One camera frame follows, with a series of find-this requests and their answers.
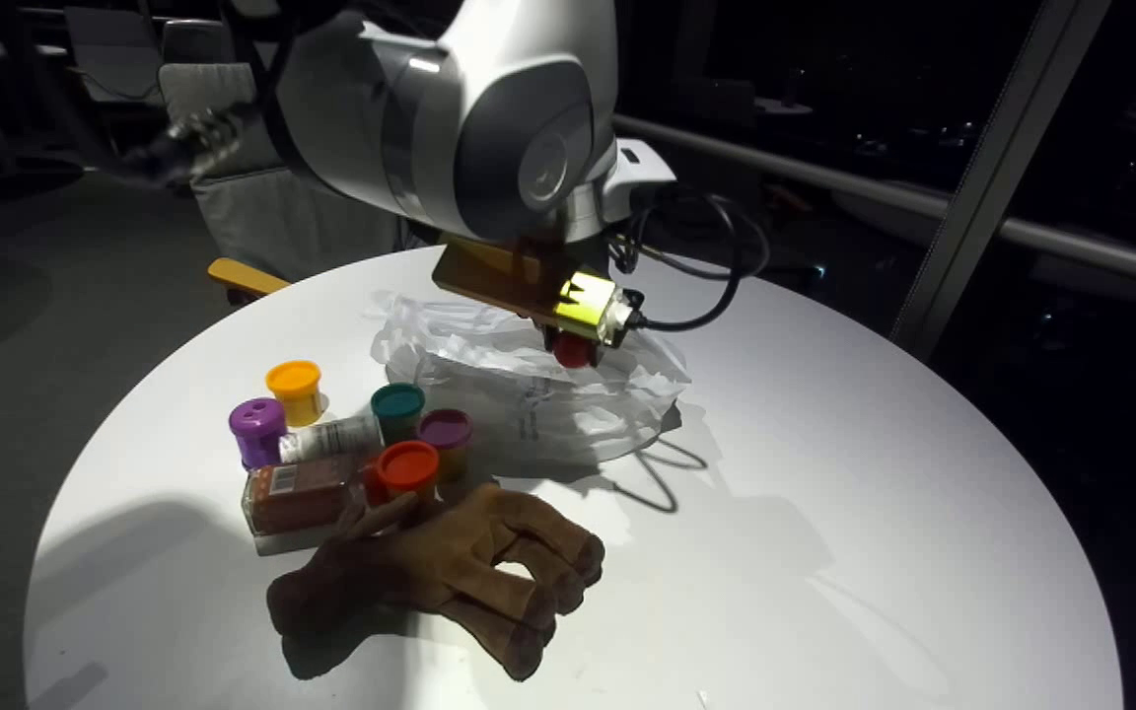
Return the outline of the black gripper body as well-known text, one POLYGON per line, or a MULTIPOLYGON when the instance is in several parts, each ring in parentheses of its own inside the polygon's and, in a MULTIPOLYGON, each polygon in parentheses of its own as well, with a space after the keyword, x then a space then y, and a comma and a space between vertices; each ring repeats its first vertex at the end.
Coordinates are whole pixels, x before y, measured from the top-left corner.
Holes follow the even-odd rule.
POLYGON ((571 263, 540 248, 502 248, 484 239, 450 239, 429 280, 442 291, 513 310, 540 331, 565 331, 588 337, 582 323, 561 310, 561 291, 571 280, 571 263))

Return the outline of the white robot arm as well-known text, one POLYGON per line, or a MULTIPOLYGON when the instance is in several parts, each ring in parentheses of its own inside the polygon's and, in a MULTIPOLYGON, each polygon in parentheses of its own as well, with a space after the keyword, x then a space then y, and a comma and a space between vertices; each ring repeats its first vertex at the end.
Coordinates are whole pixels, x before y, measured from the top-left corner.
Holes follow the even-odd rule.
POLYGON ((578 261, 673 171, 614 131, 614 0, 225 0, 252 89, 151 144, 200 176, 262 131, 292 171, 450 238, 438 282, 614 348, 638 297, 578 261))

